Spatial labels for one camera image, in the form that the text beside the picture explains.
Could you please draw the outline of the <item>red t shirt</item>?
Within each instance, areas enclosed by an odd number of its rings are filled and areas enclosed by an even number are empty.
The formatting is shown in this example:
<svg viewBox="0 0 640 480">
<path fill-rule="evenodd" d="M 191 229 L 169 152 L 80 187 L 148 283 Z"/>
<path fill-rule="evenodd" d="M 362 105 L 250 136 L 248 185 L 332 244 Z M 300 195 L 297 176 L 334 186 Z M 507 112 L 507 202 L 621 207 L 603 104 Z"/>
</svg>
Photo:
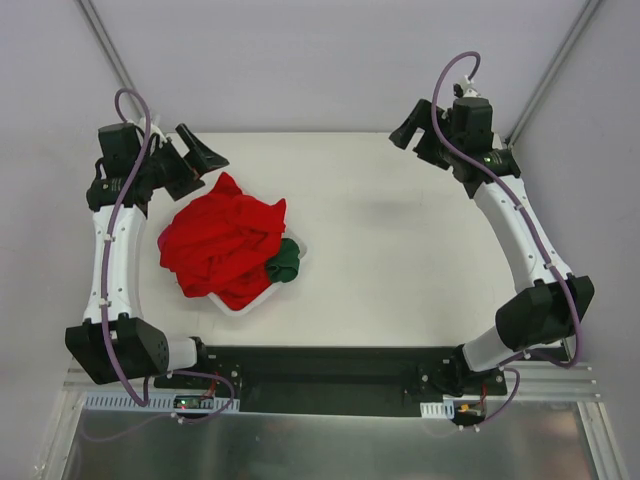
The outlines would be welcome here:
<svg viewBox="0 0 640 480">
<path fill-rule="evenodd" d="M 272 285 L 266 263 L 279 253 L 287 203 L 246 194 L 227 173 L 179 211 L 158 238 L 160 266 L 188 298 L 214 294 L 233 311 Z"/>
</svg>

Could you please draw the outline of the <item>white plastic laundry basket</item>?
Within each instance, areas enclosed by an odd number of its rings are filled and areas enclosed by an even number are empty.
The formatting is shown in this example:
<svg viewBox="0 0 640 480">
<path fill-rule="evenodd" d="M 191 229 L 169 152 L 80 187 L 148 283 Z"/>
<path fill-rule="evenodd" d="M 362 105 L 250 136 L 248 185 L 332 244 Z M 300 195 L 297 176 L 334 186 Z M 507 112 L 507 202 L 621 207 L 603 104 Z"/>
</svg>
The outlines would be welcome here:
<svg viewBox="0 0 640 480">
<path fill-rule="evenodd" d="M 158 238 L 160 265 L 175 275 L 187 298 L 210 297 L 227 315 L 242 315 L 283 283 L 271 283 L 265 263 L 282 238 L 294 237 L 288 225 L 259 230 L 191 229 L 172 223 Z"/>
</svg>

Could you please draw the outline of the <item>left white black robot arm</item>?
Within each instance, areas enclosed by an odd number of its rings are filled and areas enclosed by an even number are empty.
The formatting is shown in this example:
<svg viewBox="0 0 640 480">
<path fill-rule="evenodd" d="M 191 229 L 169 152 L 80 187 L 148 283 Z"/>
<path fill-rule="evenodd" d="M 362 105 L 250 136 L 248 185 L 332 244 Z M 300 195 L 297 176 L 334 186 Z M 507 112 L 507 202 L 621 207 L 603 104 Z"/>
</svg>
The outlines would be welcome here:
<svg viewBox="0 0 640 480">
<path fill-rule="evenodd" d="M 147 146 L 134 123 L 98 131 L 102 155 L 86 193 L 95 238 L 91 292 L 81 324 L 65 331 L 67 349 L 98 385 L 173 370 L 192 389 L 211 378 L 202 341 L 168 338 L 144 320 L 139 296 L 139 255 L 154 191 L 179 200 L 203 187 L 203 175 L 229 164 L 185 124 L 176 132 L 186 154 L 158 128 Z"/>
</svg>

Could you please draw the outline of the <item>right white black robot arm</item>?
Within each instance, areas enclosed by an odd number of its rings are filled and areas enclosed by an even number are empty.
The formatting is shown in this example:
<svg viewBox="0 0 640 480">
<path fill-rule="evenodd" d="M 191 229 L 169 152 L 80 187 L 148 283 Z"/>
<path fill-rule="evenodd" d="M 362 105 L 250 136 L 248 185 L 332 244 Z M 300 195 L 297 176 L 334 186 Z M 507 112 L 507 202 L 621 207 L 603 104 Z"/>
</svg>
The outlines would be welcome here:
<svg viewBox="0 0 640 480">
<path fill-rule="evenodd" d="M 542 358 L 544 346 L 574 337 L 595 294 L 591 279 L 576 276 L 555 252 L 528 206 L 512 152 L 493 144 L 492 114 L 480 97 L 457 98 L 449 109 L 421 99 L 389 136 L 405 149 L 423 133 L 416 156 L 463 185 L 496 235 L 514 282 L 515 295 L 497 310 L 493 327 L 429 373 L 430 383 L 452 396 L 473 394 L 495 369 L 526 354 Z"/>
</svg>

